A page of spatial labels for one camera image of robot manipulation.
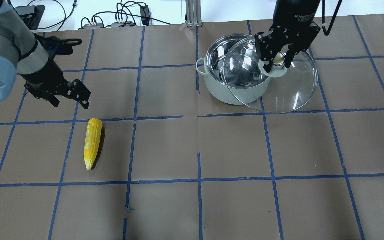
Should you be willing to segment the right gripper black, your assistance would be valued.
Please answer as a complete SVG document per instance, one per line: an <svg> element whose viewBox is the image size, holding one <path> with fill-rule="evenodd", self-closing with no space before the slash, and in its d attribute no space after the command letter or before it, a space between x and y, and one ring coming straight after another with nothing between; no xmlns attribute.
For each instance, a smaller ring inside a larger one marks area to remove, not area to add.
<svg viewBox="0 0 384 240"><path fill-rule="evenodd" d="M272 32L257 32L254 35L256 53L263 68L271 72L276 56L276 43L288 45L284 66L289 68L301 51L306 51L315 37L303 37L313 23L320 0L278 0L273 13Z"/></svg>

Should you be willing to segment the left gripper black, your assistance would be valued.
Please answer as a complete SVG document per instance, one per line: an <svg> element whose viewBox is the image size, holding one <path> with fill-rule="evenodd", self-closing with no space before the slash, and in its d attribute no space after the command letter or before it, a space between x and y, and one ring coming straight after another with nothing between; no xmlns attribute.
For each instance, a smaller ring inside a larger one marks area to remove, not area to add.
<svg viewBox="0 0 384 240"><path fill-rule="evenodd" d="M75 100L84 109L88 109L90 90L79 79L68 82L54 60L48 60L41 70L30 74L21 74L24 87L36 99L43 99L57 108L60 101L56 95Z"/></svg>

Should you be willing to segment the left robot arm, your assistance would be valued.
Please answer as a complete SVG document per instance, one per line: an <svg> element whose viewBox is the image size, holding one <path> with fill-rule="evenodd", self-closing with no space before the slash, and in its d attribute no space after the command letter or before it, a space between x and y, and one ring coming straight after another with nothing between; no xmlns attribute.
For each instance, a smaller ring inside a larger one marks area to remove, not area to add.
<svg viewBox="0 0 384 240"><path fill-rule="evenodd" d="M67 81L54 61L56 55L72 54L73 46L81 43L81 39L38 36L6 0L0 0L0 102L9 97L20 75L33 97L58 107L57 96L63 96L87 109L91 92L78 79Z"/></svg>

